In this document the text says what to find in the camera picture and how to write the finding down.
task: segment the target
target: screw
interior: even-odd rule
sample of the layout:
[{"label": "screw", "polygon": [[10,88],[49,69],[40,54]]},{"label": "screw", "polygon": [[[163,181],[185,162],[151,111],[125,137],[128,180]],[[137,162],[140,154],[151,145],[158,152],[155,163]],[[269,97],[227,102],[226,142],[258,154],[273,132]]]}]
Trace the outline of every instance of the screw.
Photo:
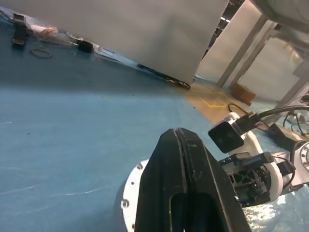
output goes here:
[{"label": "screw", "polygon": [[142,165],[141,163],[139,163],[139,164],[137,165],[137,169],[138,169],[138,170],[142,170],[142,169],[143,169],[143,165]]},{"label": "screw", "polygon": [[128,208],[129,207],[129,201],[127,199],[123,199],[121,201],[122,207],[123,208]]}]

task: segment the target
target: blue surface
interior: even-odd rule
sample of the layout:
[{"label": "blue surface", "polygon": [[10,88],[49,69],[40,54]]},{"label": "blue surface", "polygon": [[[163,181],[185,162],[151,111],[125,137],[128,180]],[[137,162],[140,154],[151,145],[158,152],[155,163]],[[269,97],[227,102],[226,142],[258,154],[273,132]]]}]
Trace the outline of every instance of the blue surface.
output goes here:
[{"label": "blue surface", "polygon": [[[118,189],[169,128],[196,132],[225,157],[207,135],[212,124],[171,84],[74,49],[50,47],[53,57],[40,59],[29,53],[35,43],[13,50],[13,32],[0,24],[1,232],[116,232]],[[306,231],[307,193],[274,210],[293,213],[285,228]],[[275,232],[281,218],[254,231]]]}]

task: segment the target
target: floor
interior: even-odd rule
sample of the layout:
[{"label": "floor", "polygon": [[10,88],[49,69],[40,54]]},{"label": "floor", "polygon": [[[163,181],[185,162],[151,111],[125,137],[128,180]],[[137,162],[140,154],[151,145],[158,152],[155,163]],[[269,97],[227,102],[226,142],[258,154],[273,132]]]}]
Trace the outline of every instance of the floor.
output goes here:
[{"label": "floor", "polygon": [[[119,189],[169,128],[196,132],[216,159],[225,157],[207,134],[227,113],[223,92],[216,97],[199,80],[184,92],[74,49],[49,46],[52,58],[41,59],[29,52],[35,42],[13,50],[13,33],[0,23],[0,231],[122,232],[114,228]],[[245,209],[252,230],[307,231],[308,192]]]}]

